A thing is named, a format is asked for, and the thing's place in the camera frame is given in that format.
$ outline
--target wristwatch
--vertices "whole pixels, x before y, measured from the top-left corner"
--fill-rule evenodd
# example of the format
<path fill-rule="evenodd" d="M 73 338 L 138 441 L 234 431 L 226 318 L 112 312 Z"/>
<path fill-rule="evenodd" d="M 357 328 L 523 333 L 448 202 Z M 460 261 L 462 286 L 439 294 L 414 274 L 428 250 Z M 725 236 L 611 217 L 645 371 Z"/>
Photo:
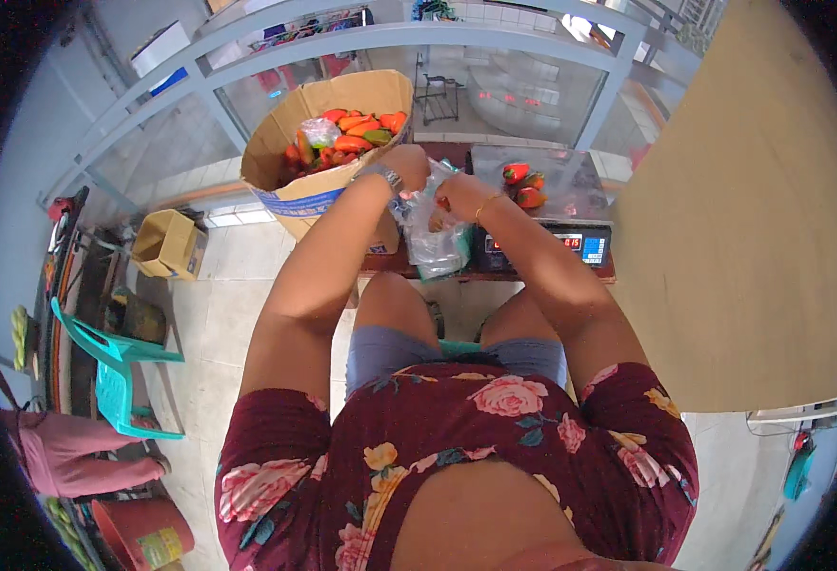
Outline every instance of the wristwatch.
<path fill-rule="evenodd" d="M 377 162 L 371 166 L 366 166 L 361 171 L 358 172 L 357 175 L 352 177 L 352 180 L 355 180 L 358 177 L 362 177 L 364 175 L 373 175 L 378 174 L 381 177 L 387 179 L 387 182 L 390 184 L 390 189 L 393 192 L 393 196 L 398 196 L 399 193 L 406 190 L 406 184 L 403 183 L 402 177 L 397 175 L 396 171 L 393 169 L 388 168 L 383 163 Z"/>

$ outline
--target gold bracelet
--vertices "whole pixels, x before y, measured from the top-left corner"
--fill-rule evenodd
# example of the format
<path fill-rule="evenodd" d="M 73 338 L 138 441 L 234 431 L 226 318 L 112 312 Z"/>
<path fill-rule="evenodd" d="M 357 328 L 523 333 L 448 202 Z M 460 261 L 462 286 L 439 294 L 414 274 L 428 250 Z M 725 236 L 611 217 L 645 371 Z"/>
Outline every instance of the gold bracelet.
<path fill-rule="evenodd" d="M 485 200 L 483 200 L 483 201 L 481 202 L 481 206 L 479 207 L 479 209 L 478 209 L 478 210 L 476 210 L 476 224 L 479 224 L 479 215 L 481 214 L 481 210 L 482 210 L 483 208 L 485 208 L 485 205 L 487 205 L 489 202 L 491 202 L 491 201 L 492 201 L 492 199 L 494 199 L 494 198 L 498 198 L 498 197 L 506 197 L 506 196 L 507 196 L 507 195 L 505 195 L 504 193 L 498 193 L 498 194 L 496 194 L 496 195 L 491 195 L 490 197 L 488 197 L 488 198 L 486 198 Z"/>

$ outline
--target hand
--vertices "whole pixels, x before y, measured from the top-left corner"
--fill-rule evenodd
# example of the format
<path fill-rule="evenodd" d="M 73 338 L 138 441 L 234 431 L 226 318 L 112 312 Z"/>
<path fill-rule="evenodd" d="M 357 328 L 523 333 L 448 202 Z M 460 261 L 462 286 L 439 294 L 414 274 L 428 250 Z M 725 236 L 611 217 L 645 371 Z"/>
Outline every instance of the hand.
<path fill-rule="evenodd" d="M 446 198 L 449 203 L 449 211 L 453 212 L 460 220 L 464 222 L 476 222 L 476 212 L 482 205 L 501 198 L 493 198 L 489 201 L 489 197 L 500 195 L 498 189 L 486 185 L 476 177 L 467 175 L 465 173 L 457 173 L 453 177 L 449 177 L 444 184 L 438 187 L 435 193 L 435 198 L 441 200 Z"/>
<path fill-rule="evenodd" d="M 403 179 L 405 193 L 412 194 L 425 188 L 431 174 L 425 150 L 417 144 L 400 144 L 390 149 L 380 163 Z"/>

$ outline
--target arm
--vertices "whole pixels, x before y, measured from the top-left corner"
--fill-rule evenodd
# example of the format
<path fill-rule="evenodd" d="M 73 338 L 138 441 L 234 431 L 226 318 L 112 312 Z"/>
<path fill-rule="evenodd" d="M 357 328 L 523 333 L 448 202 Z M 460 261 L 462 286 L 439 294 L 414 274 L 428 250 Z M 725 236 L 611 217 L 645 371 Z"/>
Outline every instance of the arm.
<path fill-rule="evenodd" d="M 428 160 L 420 147 L 400 145 L 381 162 L 406 189 L 424 188 Z M 359 177 L 291 252 L 254 327 L 239 396 L 291 388 L 329 402 L 333 331 L 390 197 L 384 177 Z"/>
<path fill-rule="evenodd" d="M 579 397 L 593 376 L 621 362 L 647 364 L 634 330 L 596 274 L 507 197 L 476 177 L 457 175 L 440 187 L 453 212 L 481 224 L 527 283 L 561 338 Z"/>

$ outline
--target red bucket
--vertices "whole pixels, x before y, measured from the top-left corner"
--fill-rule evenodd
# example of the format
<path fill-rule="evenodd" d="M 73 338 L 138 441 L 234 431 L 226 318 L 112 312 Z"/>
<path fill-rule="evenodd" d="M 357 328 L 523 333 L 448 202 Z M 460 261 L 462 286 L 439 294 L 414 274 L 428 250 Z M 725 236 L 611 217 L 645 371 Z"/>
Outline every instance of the red bucket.
<path fill-rule="evenodd" d="M 92 500 L 91 512 L 110 550 L 127 571 L 152 571 L 193 550 L 193 533 L 174 502 Z"/>

